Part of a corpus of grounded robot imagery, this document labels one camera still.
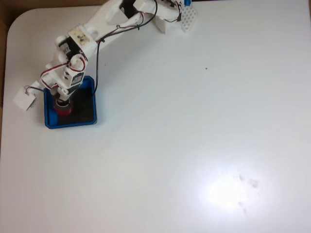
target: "red object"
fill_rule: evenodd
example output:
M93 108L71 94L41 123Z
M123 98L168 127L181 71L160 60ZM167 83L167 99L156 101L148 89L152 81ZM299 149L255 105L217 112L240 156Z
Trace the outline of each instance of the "red object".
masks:
M61 117L68 116L70 113L72 113L72 107L70 107L68 109L54 108L54 110Z

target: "wire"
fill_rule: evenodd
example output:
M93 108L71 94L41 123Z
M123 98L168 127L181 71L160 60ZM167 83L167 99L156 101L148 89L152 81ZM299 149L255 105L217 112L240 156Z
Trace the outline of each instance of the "wire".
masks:
M49 69L47 69L47 70L44 70L44 71L41 73L40 79L41 79L42 83L45 85L45 87L46 87L47 89L50 89L50 90L51 90L51 89L57 88L58 85L55 84L55 85L53 85L52 87L50 87L49 85L47 85L47 84L45 83L45 81L42 80L42 76L44 76L45 74L47 74L47 73L49 73L49 72L51 72L51 71L53 71L53 70L56 70L56 69L58 69L58 68L60 68L60 67L67 66L67 65L68 65L68 62L63 63L63 64L59 64L59 65L57 65L57 66L54 66L54 67L49 68Z
M38 90L38 91L42 91L44 92L44 90L38 88L38 87L34 87L34 86L24 86L24 87L27 87L26 88L26 94L28 94L28 89L34 89L34 90Z
M177 6L177 8L178 8L178 12L179 12L179 14L178 14L177 19L175 19L175 20L173 20L173 21L169 21L169 20L165 19L165 21L167 21L167 22L169 22L169 23L173 23L173 22L175 22L175 21L178 21L178 20L180 19L180 17L181 17L181 10L180 10L180 8L181 8L181 4L180 4L180 3L178 3L178 2L176 1L176 2L175 2L175 5L176 5L176 6Z
M75 72L82 72L82 71L84 71L86 69L86 62L85 62L85 60L82 57L80 57L80 60L83 62L83 69L77 70L77 69L72 68L70 62L69 62L69 68L71 70L75 71Z
M115 32L117 29L120 28L120 27L117 27L115 30L113 30L113 31L109 32L108 34L104 35L102 38L100 38L97 41L98 45L97 45L97 54L96 54L96 84L95 84L95 89L94 89L94 93L93 93L92 96L95 95L95 92L96 92L97 86L98 86L98 60L99 60L99 48L100 48L101 42L105 42L106 38L108 38L110 36L113 36L113 35L117 35L117 34L120 34L120 33L128 32L128 31L134 30L134 29L138 29L139 30L140 27L143 27L143 26L147 25L148 23L150 23L155 18L156 13L157 13L157 1L154 0L154 2L155 2L155 13L153 14L153 16L147 22L143 23L144 22L144 17L143 17L143 20L142 20L141 24L133 26L133 27L131 27L129 29L125 29L125 30L122 30L122 31L119 31L119 32Z
M145 20L145 16L144 16L144 13L142 11L139 11L139 13L141 14L141 17L142 17L142 22L139 24L139 26L141 26ZM122 28L122 29L127 29L127 28L133 28L133 27L136 27L135 25L131 25L131 26L126 26L126 27L118 27L118 28Z

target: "sticker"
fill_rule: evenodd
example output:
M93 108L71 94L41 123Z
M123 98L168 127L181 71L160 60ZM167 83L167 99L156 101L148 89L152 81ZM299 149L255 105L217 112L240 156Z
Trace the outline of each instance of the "sticker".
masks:
M72 78L72 83L71 83L71 85L75 85L75 84L81 82L81 80L82 80L82 78L83 78L83 75L84 75L84 72L79 73L79 74L77 74L76 76L74 76L74 77Z
M69 46L67 43L60 46L60 49L64 52L64 54L69 53L71 50L69 49Z
M81 31L80 28L75 28L70 31L71 36L74 38L76 42L78 42L81 46L85 45L89 42L89 38Z

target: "black wire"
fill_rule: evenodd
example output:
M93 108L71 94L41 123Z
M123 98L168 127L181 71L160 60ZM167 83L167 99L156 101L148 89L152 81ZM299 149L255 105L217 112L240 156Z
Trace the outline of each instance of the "black wire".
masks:
M40 89L40 88L37 88L37 87L34 87L34 86L26 86L26 93L27 93L27 90L30 88L30 89L34 89L34 90L38 90L38 91L42 91L44 92L44 90Z
M92 96L95 95L95 92L96 92L97 86L98 86L98 60L99 60L99 48L100 48L101 42L105 42L105 39L106 39L106 38L108 38L108 37L110 37L110 36L113 36L113 35L117 35L117 34L120 34L120 33L128 32L128 31L134 30L134 29L138 29L138 30L139 30L140 27L143 27L143 26L147 25L148 23L150 23L151 20L153 20L153 19L155 18L156 13L157 13L157 1L154 0L154 2L155 2L155 13L154 13L154 15L153 15L147 22L141 23L140 25L136 25L136 26L133 26L132 28L125 29L125 30L122 30L122 31L119 31L119 32L116 32L116 33L115 33L115 31L116 31L117 29L119 29L119 27L118 27L117 29L115 29L115 30L109 32L108 34L104 35L102 38L100 38L100 39L98 40L97 54L96 54L96 84L95 84L95 89L94 89L94 93L93 93Z

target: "red wire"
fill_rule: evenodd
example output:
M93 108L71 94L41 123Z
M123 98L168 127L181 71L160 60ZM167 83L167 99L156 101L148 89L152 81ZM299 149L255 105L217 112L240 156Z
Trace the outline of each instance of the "red wire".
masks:
M77 70L77 69L71 68L70 62L69 62L69 68L75 72L82 72L83 70L85 70L86 69L86 62L84 61L84 59L82 57L80 57L80 60L83 62L83 69Z
M48 73L48 72L50 72L50 71L52 71L52 70L55 70L55 69L57 69L57 68L60 68L60 67L62 67L62 66L66 66L66 65L68 65L68 62L63 63L63 64L59 64L59 65L57 65L57 66L55 66L55 67L52 67L52 68L47 69L47 70L44 70L44 71L41 73L40 77L42 77L44 74L46 74L46 73Z
M82 57L80 57L80 59L81 59L81 61L83 62L83 69L82 69L82 70L77 70L77 69L71 68L71 63L70 63L70 62L66 62L66 63L63 63L63 64L59 64L59 65L57 65L57 66L54 66L54 67L49 68L49 69L47 69L47 70L44 70L44 71L41 73L40 78L41 78L42 83L43 83L48 89L54 89L54 88L59 87L58 84L54 84L52 87L50 87L49 85L46 84L46 82L44 82L44 81L42 80L42 76L45 75L46 73L49 73L49 72L51 72L51 71L53 71L53 70L56 70L56 69L58 69L58 68L60 68L60 67L67 66L67 65L69 65L69 68L70 68L71 70L75 71L75 72L82 72L82 71L84 71L85 68L86 68L86 62L84 61L84 59L83 59Z

